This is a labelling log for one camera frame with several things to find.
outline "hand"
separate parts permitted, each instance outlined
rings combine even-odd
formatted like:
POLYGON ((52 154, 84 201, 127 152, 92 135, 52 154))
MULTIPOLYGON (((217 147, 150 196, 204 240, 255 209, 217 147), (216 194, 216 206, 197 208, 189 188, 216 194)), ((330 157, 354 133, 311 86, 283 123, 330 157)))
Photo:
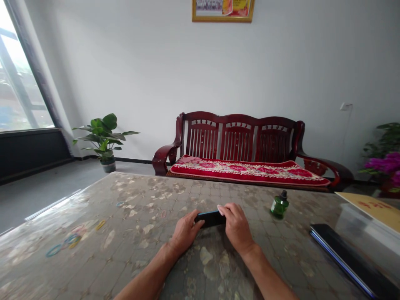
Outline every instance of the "hand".
POLYGON ((217 207, 220 214, 226 217, 226 235, 232 246, 243 257, 256 245, 251 236, 245 213, 240 205, 235 203, 228 203, 225 206, 218 205, 217 207))
POLYGON ((200 220, 193 225, 193 222, 199 213, 200 211, 194 210, 179 219, 176 224, 175 232, 168 244, 179 256, 190 247, 200 228, 204 225, 204 220, 200 220))

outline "table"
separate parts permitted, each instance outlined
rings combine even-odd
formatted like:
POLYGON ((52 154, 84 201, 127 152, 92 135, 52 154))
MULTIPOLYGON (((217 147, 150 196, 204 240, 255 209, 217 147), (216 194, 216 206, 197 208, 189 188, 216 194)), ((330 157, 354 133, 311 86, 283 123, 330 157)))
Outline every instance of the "table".
MULTIPOLYGON (((364 298, 308 234, 310 223, 334 228, 345 201, 335 194, 288 190, 286 216, 275 220, 269 209, 280 192, 114 172, 0 237, 0 298, 111 299, 172 237, 180 217, 229 202, 243 207, 254 240, 300 299, 364 298), (73 249, 46 257, 72 233, 82 236, 73 249)), ((200 231, 160 298, 261 296, 223 226, 217 226, 200 231)))

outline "small glass bottle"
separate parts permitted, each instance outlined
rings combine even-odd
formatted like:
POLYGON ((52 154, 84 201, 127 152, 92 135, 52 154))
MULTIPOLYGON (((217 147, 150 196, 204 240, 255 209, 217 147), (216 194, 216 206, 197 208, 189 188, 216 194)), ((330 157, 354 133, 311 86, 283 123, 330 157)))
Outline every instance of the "small glass bottle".
POLYGON ((282 191, 282 194, 274 198, 271 206, 271 213, 278 219, 283 219, 285 211, 288 209, 289 201, 287 198, 287 191, 282 191))

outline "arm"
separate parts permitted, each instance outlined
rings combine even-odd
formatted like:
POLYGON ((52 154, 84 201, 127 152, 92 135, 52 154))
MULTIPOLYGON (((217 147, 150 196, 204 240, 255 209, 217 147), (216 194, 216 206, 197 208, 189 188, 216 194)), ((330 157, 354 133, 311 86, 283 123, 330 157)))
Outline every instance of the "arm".
POLYGON ((176 160, 176 152, 179 147, 180 143, 175 142, 171 145, 162 146, 157 150, 152 160, 152 165, 157 176, 165 176, 167 174, 167 157, 170 158, 171 164, 174 164, 176 160))
POLYGON ((297 297, 271 267, 259 245, 253 241, 249 223, 240 205, 219 205, 218 210, 226 217, 226 235, 253 275, 264 299, 296 300, 297 297))
POLYGON ((297 157, 300 157, 302 159, 307 159, 307 160, 312 160, 312 161, 318 162, 322 165, 325 165, 329 169, 331 169, 332 172, 335 174, 335 180, 330 184, 329 187, 331 187, 334 191, 338 191, 338 192, 343 191, 354 180, 354 176, 350 172, 350 170, 337 162, 308 156, 302 150, 297 152, 296 155, 297 155, 297 157))
POLYGON ((171 145, 163 146, 157 150, 154 154, 152 165, 157 176, 165 176, 168 172, 167 169, 167 157, 170 159, 171 165, 175 164, 176 152, 180 146, 182 146, 182 132, 183 132, 183 116, 185 113, 181 113, 176 118, 176 135, 174 143, 171 145))
POLYGON ((199 213, 200 211, 194 210, 178 221, 171 240, 161 247, 150 264, 115 297, 115 300, 131 300, 138 296, 140 299, 155 299, 159 295, 168 273, 193 243, 204 224, 204 220, 201 220, 193 225, 199 213))

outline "smartphone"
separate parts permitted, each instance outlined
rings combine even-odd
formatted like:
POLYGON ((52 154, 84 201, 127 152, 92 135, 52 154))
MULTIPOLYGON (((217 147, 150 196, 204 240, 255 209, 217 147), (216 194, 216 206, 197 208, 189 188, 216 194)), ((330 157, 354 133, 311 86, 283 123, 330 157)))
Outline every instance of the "smartphone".
POLYGON ((311 224, 311 236, 372 299, 398 299, 399 289, 329 225, 311 224))
POLYGON ((197 223, 200 220, 205 221, 202 228, 226 224, 225 216, 221 216, 221 214, 218 210, 208 212, 208 213, 204 212, 204 213, 198 214, 197 217, 195 218, 195 222, 197 223))

